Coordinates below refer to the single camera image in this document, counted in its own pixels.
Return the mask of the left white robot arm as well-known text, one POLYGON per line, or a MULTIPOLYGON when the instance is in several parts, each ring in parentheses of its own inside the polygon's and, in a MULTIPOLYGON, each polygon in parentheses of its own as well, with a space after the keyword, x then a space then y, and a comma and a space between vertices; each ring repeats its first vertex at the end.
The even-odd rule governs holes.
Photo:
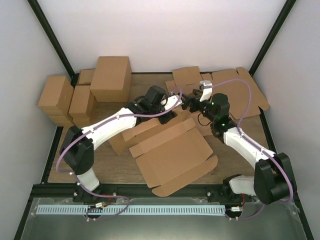
POLYGON ((166 124, 176 116, 174 108, 182 104, 179 94, 166 93, 159 86, 151 86, 145 95, 128 102, 115 114, 90 126, 70 127, 63 140, 58 161, 65 161, 71 168, 89 201, 97 202, 102 196, 100 181, 93 170, 94 152, 104 142, 123 131, 132 129, 150 119, 157 118, 166 124))

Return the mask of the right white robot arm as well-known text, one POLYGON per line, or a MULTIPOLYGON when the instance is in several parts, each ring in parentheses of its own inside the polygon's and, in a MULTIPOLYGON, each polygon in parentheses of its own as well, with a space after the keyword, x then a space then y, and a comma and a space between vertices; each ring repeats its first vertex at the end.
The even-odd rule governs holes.
POLYGON ((229 116, 227 95, 183 95, 182 108, 199 112, 210 121, 212 134, 234 149, 254 169, 253 176, 236 174, 223 180, 223 198, 229 202, 240 194, 257 197, 263 204, 292 201, 297 189, 290 158, 275 153, 250 138, 229 116))

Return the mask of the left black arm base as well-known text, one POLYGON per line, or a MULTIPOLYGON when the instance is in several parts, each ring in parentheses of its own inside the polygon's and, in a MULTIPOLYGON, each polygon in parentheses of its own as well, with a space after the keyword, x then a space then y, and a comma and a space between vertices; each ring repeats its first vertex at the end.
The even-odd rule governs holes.
MULTIPOLYGON (((95 190, 92 191, 97 195, 110 195, 118 193, 118 187, 115 184, 105 184, 101 183, 95 190)), ((73 201, 75 203, 84 203, 84 204, 96 204, 99 202, 106 202, 106 203, 114 203, 116 201, 113 197, 98 197, 86 192, 81 186, 75 184, 73 186, 73 201)))

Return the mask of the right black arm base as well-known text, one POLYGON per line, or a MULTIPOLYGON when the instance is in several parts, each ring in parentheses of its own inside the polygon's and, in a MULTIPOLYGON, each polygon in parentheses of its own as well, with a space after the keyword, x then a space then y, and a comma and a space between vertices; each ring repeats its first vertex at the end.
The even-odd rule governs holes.
POLYGON ((205 187, 207 200, 210 203, 240 204, 243 197, 240 194, 233 193, 228 187, 223 184, 210 184, 205 187))

